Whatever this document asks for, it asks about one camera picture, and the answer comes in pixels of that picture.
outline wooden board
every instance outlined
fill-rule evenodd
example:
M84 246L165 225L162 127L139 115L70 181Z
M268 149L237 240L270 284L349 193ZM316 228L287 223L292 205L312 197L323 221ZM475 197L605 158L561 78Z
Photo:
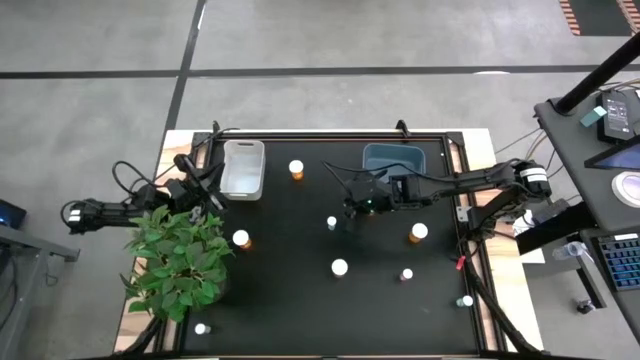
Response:
M181 153L188 154L190 152L191 139L193 133L196 131L206 130L171 130L167 132L156 174L161 174L162 172L170 168L173 165L173 157L175 155ZM362 132L363 130L340 131ZM366 131L389 132L389 130ZM491 143L491 137L489 136L489 131L487 129L419 129L412 131L462 132L464 135L467 160L471 170L490 167L496 163L495 155L493 153L493 145ZM458 148L457 146L455 146L455 144L451 144L451 152L454 159L454 168L457 171L460 171L460 156ZM182 177L184 177L184 174L178 171L178 169L173 168L169 170L167 174L159 178L157 183L162 184L167 179ZM493 197L495 197L498 193L499 192L497 190L476 193L476 201L478 205L484 205L487 202L491 201L491 199L493 199ZM461 201L463 203L467 201L466 197L461 197ZM511 229L504 225L499 228L499 230L505 233L511 233ZM533 304L531 302L529 287L525 278L522 262L520 261L520 254L518 252L518 246L516 242L506 237L496 236L490 240L487 240L486 246L498 303L507 314L511 322L513 322L516 328L527 339L527 341L536 348L542 349L543 347L542 339L540 337L540 330L538 329L538 322L536 320ZM478 273L482 275L482 269L479 267L478 256L476 256L473 260ZM118 329L114 351L122 351L129 345L131 345L138 337L138 334L140 334L140 332L144 330L144 328L151 320L150 316L146 313L128 313L128 303L129 302L125 304L125 307L123 309L122 319L120 322L120 328ZM489 314L489 310L487 309L484 302L480 303L480 312L485 329L485 334L487 337L487 345L489 349L496 349L497 345L494 335L495 332L493 330L493 322L491 319L491 315ZM176 324L170 322L168 331L165 334L165 350L171 350L172 341L175 338L175 329ZM511 343L508 343L508 346L510 351L515 351Z

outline black pole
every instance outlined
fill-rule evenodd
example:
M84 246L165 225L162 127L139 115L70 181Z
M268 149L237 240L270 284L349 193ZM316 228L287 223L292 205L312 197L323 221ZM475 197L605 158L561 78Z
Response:
M567 95L560 99L554 105L554 108L560 114L566 115L620 70L631 64L638 55L640 55L640 32L616 50L591 74L587 75L580 84L576 85Z

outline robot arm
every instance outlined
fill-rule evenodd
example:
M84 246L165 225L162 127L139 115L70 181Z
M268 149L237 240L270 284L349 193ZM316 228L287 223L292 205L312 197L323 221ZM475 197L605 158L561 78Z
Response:
M108 203L95 199L77 201L71 206L68 220L65 222L71 234L84 234L96 231L104 226L135 227L130 219L141 217L146 212L167 205L171 213L190 211L203 206L205 211L218 215L226 211L217 186L217 177L224 164L208 170L196 169L187 155L179 154L173 159L178 170L187 176L185 180L170 179L165 183L169 194L146 184L137 190L129 203Z
M384 173L358 172L345 182L347 216L412 210L429 206L441 198L477 191L503 190L482 207L465 209L462 217L468 221L470 231L493 229L496 219L524 213L529 200L542 200L551 195L546 171L534 161L513 159L493 167L455 173L442 178L423 174L389 177L389 184L378 180Z

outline computer screen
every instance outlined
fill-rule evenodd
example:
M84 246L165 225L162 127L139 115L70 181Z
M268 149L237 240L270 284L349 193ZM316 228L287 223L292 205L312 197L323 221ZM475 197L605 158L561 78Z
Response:
M640 170L640 144L621 150L594 163L601 168L621 168Z

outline white plastic bin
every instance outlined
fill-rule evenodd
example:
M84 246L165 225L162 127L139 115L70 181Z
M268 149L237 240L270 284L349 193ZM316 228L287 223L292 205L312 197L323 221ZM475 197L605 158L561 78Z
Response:
M264 144L256 140L224 143L224 171L220 192L229 200L256 201L262 196Z

